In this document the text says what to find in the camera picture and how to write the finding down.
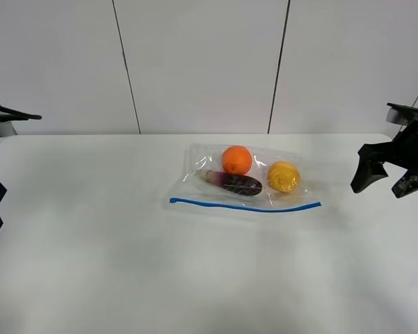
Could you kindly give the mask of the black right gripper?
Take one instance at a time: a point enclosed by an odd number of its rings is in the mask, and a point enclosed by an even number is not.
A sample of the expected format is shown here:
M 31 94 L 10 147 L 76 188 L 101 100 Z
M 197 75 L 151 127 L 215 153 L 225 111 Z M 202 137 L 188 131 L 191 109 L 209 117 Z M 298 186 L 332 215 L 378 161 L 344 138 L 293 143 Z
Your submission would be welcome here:
M 351 181 L 354 193 L 361 193 L 374 182 L 388 177 L 383 167 L 385 162 L 407 170 L 392 187 L 396 198 L 418 191 L 418 120 L 412 121 L 389 142 L 364 144 L 358 155 L 357 170 Z

